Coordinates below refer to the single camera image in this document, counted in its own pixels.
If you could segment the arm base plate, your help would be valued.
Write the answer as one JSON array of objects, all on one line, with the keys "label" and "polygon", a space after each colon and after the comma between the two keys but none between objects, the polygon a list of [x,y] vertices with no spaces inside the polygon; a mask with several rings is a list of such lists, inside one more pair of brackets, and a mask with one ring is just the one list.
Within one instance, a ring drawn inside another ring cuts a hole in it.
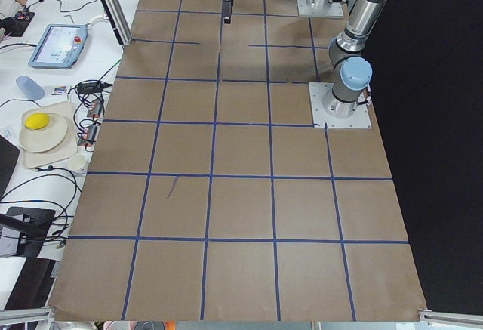
[{"label": "arm base plate", "polygon": [[343,103],[333,95],[333,83],[310,82],[309,98],[315,128],[371,129],[364,95],[352,103]]},{"label": "arm base plate", "polygon": [[320,17],[328,19],[343,19],[341,0],[297,0],[300,17]]}]

